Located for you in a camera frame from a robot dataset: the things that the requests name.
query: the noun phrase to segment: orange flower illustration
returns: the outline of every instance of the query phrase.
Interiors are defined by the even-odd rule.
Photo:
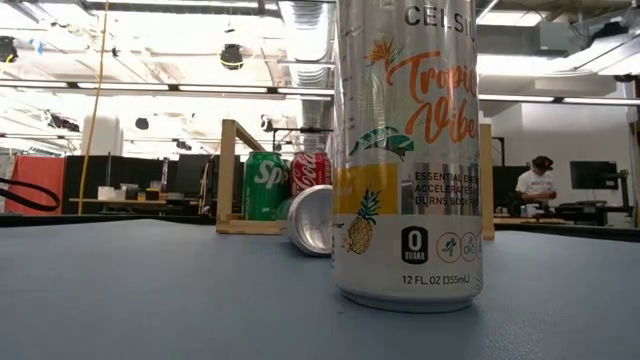
[[[378,61],[384,60],[384,68],[388,71],[391,63],[396,60],[402,50],[404,50],[404,46],[399,49],[394,49],[393,39],[391,39],[391,42],[387,42],[387,39],[382,39],[382,41],[374,40],[371,54],[367,56],[367,59],[370,61],[369,65],[371,66]]]

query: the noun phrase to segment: energy drink can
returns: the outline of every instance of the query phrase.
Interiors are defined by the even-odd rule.
[[[474,1],[338,6],[337,285],[387,310],[467,307],[483,287]]]

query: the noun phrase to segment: can bottom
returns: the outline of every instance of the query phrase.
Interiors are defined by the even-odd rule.
[[[375,298],[340,289],[347,299],[366,307],[404,313],[433,314],[446,313],[468,308],[473,304],[472,298],[458,298],[448,301],[407,301],[392,298]]]

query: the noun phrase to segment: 12 fl oz text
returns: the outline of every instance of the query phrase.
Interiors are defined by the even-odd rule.
[[[402,275],[402,283],[405,285],[457,285],[468,284],[471,280],[469,274],[465,275]]]

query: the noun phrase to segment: desk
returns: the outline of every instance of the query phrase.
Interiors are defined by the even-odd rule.
[[[78,198],[69,199],[70,202],[80,202]],[[126,210],[126,212],[136,213],[136,210],[154,210],[160,215],[166,212],[184,210],[189,206],[197,206],[197,200],[99,200],[99,199],[82,199],[83,203],[103,204],[103,213],[110,213],[107,208],[116,210]]]
[[[511,218],[511,217],[498,217],[493,218],[494,224],[566,224],[567,222],[562,219],[547,219],[547,218]]]
[[[78,198],[69,199],[71,202],[80,202]],[[179,203],[188,201],[189,205],[198,205],[197,200],[99,200],[99,199],[82,199],[83,203],[94,204],[123,204],[123,205],[167,205],[172,202]]]
[[[556,216],[576,224],[606,226],[608,214],[627,213],[631,214],[632,208],[622,206],[588,206],[588,205],[565,205],[556,206]]]
[[[344,299],[279,236],[153,220],[0,229],[11,360],[639,359],[640,245],[497,232],[475,305]]]

